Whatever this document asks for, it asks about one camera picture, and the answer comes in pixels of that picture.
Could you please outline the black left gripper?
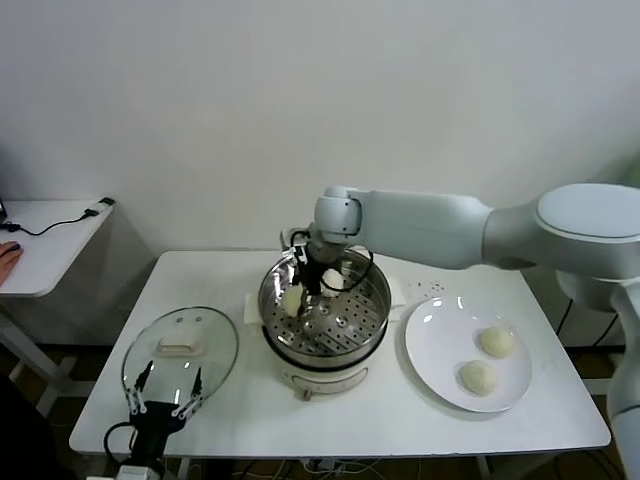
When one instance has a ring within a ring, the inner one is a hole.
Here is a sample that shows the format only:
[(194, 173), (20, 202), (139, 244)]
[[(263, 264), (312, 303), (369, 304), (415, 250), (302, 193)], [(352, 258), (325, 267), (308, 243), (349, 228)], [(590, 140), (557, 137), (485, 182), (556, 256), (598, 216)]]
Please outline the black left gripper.
[(145, 403), (143, 390), (153, 370), (149, 361), (137, 376), (132, 387), (124, 389), (129, 409), (129, 421), (137, 432), (128, 465), (159, 466), (168, 438), (185, 427), (203, 404), (201, 368), (198, 368), (189, 400), (184, 405), (148, 401)]

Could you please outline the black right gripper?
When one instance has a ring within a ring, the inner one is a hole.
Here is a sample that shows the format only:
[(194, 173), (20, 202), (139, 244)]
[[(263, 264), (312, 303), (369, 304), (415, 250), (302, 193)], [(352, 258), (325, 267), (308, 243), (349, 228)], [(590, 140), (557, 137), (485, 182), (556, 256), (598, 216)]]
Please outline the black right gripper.
[(302, 301), (306, 294), (303, 281), (308, 281), (308, 293), (320, 295), (322, 293), (322, 275), (326, 264), (321, 261), (321, 245), (313, 240), (297, 241), (297, 272), (294, 274), (294, 293), (298, 301)]

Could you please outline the person's hand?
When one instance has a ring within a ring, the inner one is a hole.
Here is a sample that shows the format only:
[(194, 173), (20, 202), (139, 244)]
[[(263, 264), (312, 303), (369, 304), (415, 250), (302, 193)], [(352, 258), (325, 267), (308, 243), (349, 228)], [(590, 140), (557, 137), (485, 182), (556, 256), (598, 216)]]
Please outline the person's hand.
[(0, 247), (0, 285), (3, 285), (23, 254), (18, 242), (2, 243)]

